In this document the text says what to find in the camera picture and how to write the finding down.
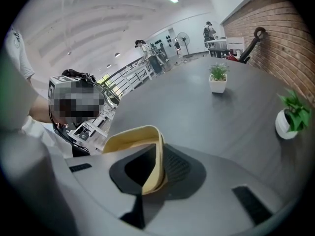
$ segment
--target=brick wall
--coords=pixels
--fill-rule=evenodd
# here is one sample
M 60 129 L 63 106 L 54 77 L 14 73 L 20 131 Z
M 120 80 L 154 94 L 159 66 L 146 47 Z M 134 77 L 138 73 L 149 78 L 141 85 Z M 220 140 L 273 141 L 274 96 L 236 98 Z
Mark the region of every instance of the brick wall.
M 268 35 L 248 63 L 285 81 L 315 106 L 315 45 L 289 1 L 251 0 L 223 27 L 227 37 L 244 37 L 246 47 L 256 27 L 264 27 Z

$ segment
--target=white ceiling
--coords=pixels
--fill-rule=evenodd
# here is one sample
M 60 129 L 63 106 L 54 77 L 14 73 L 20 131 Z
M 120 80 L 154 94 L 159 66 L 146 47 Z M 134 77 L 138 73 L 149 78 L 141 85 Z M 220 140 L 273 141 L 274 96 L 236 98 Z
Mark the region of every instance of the white ceiling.
M 172 6 L 168 0 L 31 0 L 15 27 L 34 53 L 33 62 L 40 59 L 55 74 L 69 68 L 92 72 L 115 63 L 134 22 Z

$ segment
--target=white flower pot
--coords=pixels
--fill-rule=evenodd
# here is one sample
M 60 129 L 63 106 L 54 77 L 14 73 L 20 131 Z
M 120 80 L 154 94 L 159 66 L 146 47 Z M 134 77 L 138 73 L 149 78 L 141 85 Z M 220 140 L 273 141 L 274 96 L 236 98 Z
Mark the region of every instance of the white flower pot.
M 283 139 L 292 139 L 297 135 L 297 131 L 290 131 L 288 132 L 290 128 L 290 124 L 287 122 L 284 110 L 281 110 L 276 118 L 276 131 L 279 134 L 280 137 Z
M 223 93 L 226 87 L 226 82 L 227 82 L 227 75 L 226 76 L 226 81 L 212 81 L 211 80 L 211 75 L 209 77 L 209 84 L 210 84 L 210 89 L 212 92 L 217 92 L 217 93 Z

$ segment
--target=red object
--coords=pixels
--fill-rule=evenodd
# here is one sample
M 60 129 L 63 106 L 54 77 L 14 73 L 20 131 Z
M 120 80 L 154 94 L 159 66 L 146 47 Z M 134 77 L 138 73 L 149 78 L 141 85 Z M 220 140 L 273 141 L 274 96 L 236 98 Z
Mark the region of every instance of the red object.
M 225 56 L 225 58 L 228 60 L 239 62 L 239 60 L 235 56 L 233 56 L 232 54 Z

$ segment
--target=black bag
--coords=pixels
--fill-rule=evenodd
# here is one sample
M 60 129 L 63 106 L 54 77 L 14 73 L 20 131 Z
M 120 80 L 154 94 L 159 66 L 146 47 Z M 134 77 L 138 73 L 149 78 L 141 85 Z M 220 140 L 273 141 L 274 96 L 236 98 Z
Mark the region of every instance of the black bag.
M 203 30 L 203 36 L 204 36 L 205 38 L 209 37 L 209 30 L 208 30 L 208 28 L 205 28 L 205 29 Z
M 79 138 L 86 141 L 89 138 L 89 131 L 87 129 L 83 130 L 83 132 L 80 133 Z

